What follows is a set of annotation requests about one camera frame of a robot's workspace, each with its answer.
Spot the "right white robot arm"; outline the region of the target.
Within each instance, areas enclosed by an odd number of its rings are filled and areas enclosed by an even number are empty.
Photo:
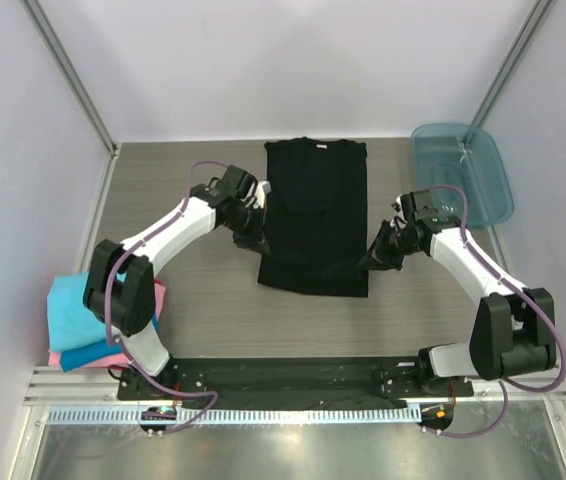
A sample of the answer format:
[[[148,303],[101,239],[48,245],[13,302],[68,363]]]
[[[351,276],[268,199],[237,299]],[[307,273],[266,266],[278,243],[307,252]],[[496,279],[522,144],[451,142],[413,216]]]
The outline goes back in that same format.
[[[414,383],[433,396],[452,377],[502,380],[521,390],[546,393],[566,378],[566,347],[555,326],[554,300],[544,288],[516,280],[473,239],[467,216],[438,209],[432,188],[397,198],[394,216],[381,227],[358,266],[399,270],[405,257],[423,253],[443,266],[476,307],[466,342],[425,347]]]

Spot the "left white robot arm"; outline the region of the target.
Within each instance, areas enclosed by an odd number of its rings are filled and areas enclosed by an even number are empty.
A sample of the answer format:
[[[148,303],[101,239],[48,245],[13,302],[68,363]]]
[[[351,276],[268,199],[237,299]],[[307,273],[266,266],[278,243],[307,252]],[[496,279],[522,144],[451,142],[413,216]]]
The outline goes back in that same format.
[[[264,221],[270,183],[227,165],[220,178],[189,185],[168,214],[121,242],[103,240],[93,251],[83,305],[104,325],[106,341],[117,344],[140,375],[140,387],[151,398],[206,397],[206,392],[174,390],[171,355],[153,323],[155,279],[187,246],[219,227],[232,232],[234,244],[267,254]]]

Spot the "black t shirt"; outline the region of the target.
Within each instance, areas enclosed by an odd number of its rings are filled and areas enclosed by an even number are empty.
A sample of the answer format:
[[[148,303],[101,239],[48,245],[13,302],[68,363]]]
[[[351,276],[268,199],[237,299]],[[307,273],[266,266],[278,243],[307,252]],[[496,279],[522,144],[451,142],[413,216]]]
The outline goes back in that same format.
[[[367,146],[307,137],[267,142],[265,237],[259,284],[315,296],[365,298]]]

